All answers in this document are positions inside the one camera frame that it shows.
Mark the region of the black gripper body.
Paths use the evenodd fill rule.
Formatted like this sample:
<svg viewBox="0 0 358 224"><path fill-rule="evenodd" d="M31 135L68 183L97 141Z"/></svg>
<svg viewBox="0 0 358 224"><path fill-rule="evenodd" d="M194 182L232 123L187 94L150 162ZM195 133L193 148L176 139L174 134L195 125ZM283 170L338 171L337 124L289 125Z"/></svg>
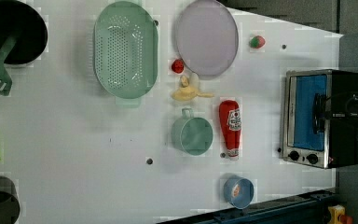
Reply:
<svg viewBox="0 0 358 224"><path fill-rule="evenodd" d="M358 91L337 93L323 100L323 121L358 119ZM355 126L358 140L358 125Z"/></svg>

